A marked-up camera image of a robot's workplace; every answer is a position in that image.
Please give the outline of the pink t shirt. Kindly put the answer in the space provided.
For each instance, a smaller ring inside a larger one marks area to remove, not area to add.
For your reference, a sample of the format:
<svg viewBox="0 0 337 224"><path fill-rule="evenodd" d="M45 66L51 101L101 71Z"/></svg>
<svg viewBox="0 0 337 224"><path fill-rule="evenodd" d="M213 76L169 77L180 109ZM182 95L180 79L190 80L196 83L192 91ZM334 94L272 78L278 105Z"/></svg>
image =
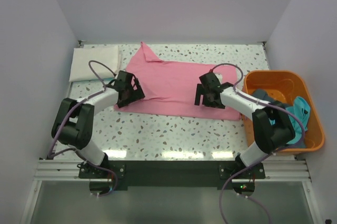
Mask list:
<svg viewBox="0 0 337 224"><path fill-rule="evenodd" d="M126 71L139 80L145 97L125 107L115 107L115 110L125 113L239 120L239 112L230 107L220 109L194 104L199 77L208 73L211 68L212 64L164 61L147 44L141 43Z"/></svg>

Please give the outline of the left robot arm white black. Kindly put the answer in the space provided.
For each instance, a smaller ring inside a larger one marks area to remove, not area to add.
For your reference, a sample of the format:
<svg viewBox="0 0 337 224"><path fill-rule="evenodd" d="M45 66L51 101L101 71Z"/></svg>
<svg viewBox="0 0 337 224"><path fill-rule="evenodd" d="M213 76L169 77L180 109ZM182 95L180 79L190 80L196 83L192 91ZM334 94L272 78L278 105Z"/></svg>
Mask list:
<svg viewBox="0 0 337 224"><path fill-rule="evenodd" d="M136 76L120 71L115 79L103 84L102 90L85 98L62 100L52 127L53 140L69 146L91 164L92 174L103 178L109 172L108 156L92 139L94 117L106 108L123 108L143 98Z"/></svg>

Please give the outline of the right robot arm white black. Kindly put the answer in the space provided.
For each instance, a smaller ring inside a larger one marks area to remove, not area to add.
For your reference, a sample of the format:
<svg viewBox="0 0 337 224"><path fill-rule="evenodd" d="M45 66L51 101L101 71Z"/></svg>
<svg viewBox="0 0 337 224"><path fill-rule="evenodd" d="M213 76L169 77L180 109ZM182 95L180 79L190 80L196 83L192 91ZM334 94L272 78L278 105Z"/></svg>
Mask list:
<svg viewBox="0 0 337 224"><path fill-rule="evenodd" d="M234 171L238 177L247 178L253 172L254 163L260 163L263 158L295 138L288 111L281 102L259 100L230 83L221 84L213 72L199 79L194 102L197 106L230 107L253 124L254 143L235 158Z"/></svg>

